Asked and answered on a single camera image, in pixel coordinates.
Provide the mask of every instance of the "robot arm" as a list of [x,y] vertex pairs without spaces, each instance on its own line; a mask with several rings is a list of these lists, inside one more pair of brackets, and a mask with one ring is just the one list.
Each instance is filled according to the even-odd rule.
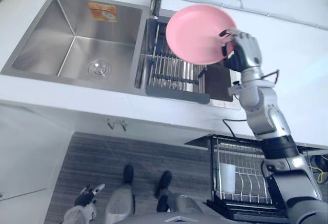
[[264,79],[257,40],[234,28],[220,36],[225,36],[223,65],[241,73],[241,83],[231,87],[229,94],[239,95],[248,125],[262,140],[264,164],[272,172],[266,180],[275,205],[287,209],[291,223],[327,223],[328,205],[322,202],[318,185],[279,110],[275,83]]

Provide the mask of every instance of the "cable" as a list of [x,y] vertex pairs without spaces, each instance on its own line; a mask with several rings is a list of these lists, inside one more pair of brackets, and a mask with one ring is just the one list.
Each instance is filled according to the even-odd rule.
[[[314,173],[319,173],[318,176],[317,176],[317,183],[318,183],[319,185],[322,185],[322,184],[326,183],[327,180],[328,180],[328,177],[327,177],[324,181],[322,181],[322,180],[323,180],[323,176],[324,176],[325,174],[328,174],[328,172],[324,172],[321,168],[318,167],[318,165],[312,163],[312,159],[313,159],[314,157],[315,157],[315,156],[312,156],[312,157],[310,158],[310,165],[309,165],[309,167],[310,167],[311,169],[315,169],[315,170],[317,170],[317,172],[314,172]],[[323,156],[323,155],[321,155],[321,157],[322,157],[323,159],[325,159],[325,160],[328,160],[328,158],[326,158],[326,157]]]
[[263,178],[265,179],[264,170],[263,170],[263,165],[264,165],[264,161],[261,162],[261,166],[260,166],[260,168],[261,168],[262,176],[263,176]]
[[234,137],[234,139],[237,141],[237,142],[240,142],[240,140],[236,137],[235,133],[232,131],[231,127],[228,125],[228,123],[226,123],[226,120],[227,121],[247,121],[246,119],[245,120],[231,120],[231,119],[222,119],[223,123],[228,127],[228,129],[230,130],[232,136]]
[[316,169],[320,172],[317,177],[318,184],[322,185],[322,184],[326,183],[326,181],[328,180],[328,177],[324,181],[322,181],[322,178],[323,178],[324,174],[328,174],[328,172],[323,172],[320,168],[313,167],[311,165],[309,165],[309,167],[311,167],[312,169]]

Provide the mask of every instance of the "gray carpet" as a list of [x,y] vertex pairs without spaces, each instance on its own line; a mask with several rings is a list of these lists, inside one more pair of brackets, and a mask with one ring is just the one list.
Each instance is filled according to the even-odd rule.
[[136,214],[156,212],[156,183],[163,171],[173,174],[170,190],[193,197],[208,214],[216,213],[201,202],[211,197],[210,157],[204,150],[76,133],[73,135],[48,208],[46,224],[58,224],[73,207],[87,184],[106,188],[96,196],[101,223],[111,193],[122,183],[126,164],[134,167]]

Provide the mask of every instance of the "cabinet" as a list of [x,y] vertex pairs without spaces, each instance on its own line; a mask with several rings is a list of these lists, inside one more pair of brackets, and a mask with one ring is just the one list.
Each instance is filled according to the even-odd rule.
[[47,189],[71,134],[29,109],[0,104],[0,203]]

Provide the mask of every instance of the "white cabinet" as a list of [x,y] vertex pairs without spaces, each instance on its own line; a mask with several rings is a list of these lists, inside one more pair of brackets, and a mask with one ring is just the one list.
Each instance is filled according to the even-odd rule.
[[71,133],[26,108],[0,104],[0,203],[46,189]]
[[183,145],[208,134],[197,129],[82,112],[78,114],[75,131],[171,145]]
[[[171,145],[183,145],[186,142],[209,134],[208,131],[202,129],[154,123],[145,120],[24,105],[49,120],[81,133],[122,137]],[[126,125],[126,131],[123,130],[122,124]]]

